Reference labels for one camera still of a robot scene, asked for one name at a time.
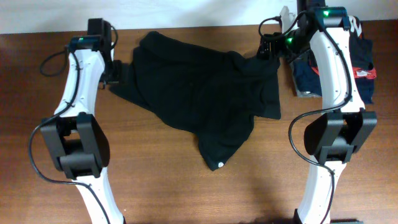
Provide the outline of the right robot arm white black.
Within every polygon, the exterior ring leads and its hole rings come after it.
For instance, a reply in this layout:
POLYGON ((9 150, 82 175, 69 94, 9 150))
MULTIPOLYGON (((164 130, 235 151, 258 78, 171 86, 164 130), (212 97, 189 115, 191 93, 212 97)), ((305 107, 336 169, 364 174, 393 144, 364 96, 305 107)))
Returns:
POLYGON ((322 90, 322 108, 301 114, 289 124, 288 137, 293 142, 294 124, 319 114, 304 131, 307 155, 298 154, 309 164, 309 173, 292 223, 330 223, 338 180, 375 128, 377 116, 366 111, 355 84, 349 52, 350 22, 344 7, 330 7, 325 1, 298 1, 295 17, 284 7, 274 20, 279 21, 282 32, 261 34, 257 56, 271 59, 311 50, 322 90))

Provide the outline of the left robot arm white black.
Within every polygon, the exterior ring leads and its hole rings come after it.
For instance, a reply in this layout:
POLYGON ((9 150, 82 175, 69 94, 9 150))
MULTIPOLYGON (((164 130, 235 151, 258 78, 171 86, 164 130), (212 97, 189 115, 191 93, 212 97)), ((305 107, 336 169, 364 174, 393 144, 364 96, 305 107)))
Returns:
POLYGON ((113 62, 112 41, 101 35, 73 37, 65 47, 69 64, 62 99, 38 127, 64 185, 80 192, 92 223, 125 223, 108 179, 109 142, 95 119, 101 77, 113 62))

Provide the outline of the black t-shirt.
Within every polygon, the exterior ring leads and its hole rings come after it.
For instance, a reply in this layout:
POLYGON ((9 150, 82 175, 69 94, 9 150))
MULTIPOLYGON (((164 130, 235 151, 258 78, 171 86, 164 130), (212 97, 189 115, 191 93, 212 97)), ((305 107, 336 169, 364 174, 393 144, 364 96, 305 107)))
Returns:
POLYGON ((156 31, 132 56, 126 82, 111 92, 193 133, 211 170, 223 167, 249 138, 255 117, 281 117, 277 58, 246 58, 156 31))

